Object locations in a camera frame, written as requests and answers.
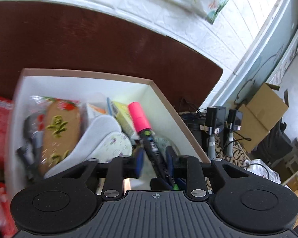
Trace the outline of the white floral insole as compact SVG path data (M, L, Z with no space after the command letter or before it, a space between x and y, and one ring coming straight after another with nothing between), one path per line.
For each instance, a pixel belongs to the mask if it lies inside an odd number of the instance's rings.
M117 156L128 157L131 154L131 141L122 132L118 121L110 115L100 115L92 121L73 151L48 170L44 178L93 158L100 163L107 163Z

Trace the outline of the open cardboard box at right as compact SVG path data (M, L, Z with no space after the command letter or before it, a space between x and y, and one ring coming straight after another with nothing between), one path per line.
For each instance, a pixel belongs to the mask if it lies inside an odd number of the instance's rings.
M276 88L263 83L251 101L238 108L243 113L238 133L251 138L250 141L240 142L247 152L251 152L269 134L289 108L288 91L281 98L275 93Z

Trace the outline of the large brown cardboard box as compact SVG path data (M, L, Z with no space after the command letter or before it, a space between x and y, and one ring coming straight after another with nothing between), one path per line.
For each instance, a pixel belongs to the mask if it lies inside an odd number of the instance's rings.
M5 156L10 197L27 186L17 150L27 136L39 153L36 169L45 178L83 161L100 163L132 153L131 138L116 118L94 115L92 105L107 101L140 108L155 136L169 139L180 155L208 162L208 156L159 88L151 80L89 71L24 69L13 97Z

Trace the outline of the packaged brown insole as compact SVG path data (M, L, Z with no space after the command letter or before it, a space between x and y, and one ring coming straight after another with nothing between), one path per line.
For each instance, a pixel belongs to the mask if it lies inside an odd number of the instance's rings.
M30 96L23 135L31 147L30 165L44 176L77 145L81 135L81 102Z

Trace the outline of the dark brown headboard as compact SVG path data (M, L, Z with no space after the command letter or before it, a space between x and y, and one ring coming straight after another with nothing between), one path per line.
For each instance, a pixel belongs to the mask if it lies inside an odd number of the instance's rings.
M46 2L0 2L0 96L24 68L99 71L153 80L170 103L200 105L223 71L186 45L100 12Z

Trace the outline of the black tripod stand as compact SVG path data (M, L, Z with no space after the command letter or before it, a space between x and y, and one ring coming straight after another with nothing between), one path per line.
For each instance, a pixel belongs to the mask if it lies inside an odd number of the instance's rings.
M222 143L222 150L229 157L233 156L234 142L242 140L250 141L250 138L234 138L234 134L241 129L243 113L238 110L229 110L226 115L224 106L211 106L206 109L205 113L188 112L180 115L185 125L193 134L197 143L200 145L205 155L201 160L207 158L213 160L216 158L215 136L219 135Z

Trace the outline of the yellow green box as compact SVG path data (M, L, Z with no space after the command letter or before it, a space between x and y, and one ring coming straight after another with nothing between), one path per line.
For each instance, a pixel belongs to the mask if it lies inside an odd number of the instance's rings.
M111 102L112 113L118 123L121 125L124 133L132 140L138 140L138 134L135 131L132 118L129 113L128 106L117 101Z

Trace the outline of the pink capped black marker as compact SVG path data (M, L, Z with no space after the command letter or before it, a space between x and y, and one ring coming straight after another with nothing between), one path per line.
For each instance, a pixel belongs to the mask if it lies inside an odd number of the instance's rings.
M152 127L146 117L139 102L132 102L128 105L128 110L140 141L146 151L146 155L156 174L156 178L151 180L151 185L157 184L158 190L179 190L178 185L169 173L168 165L155 141Z

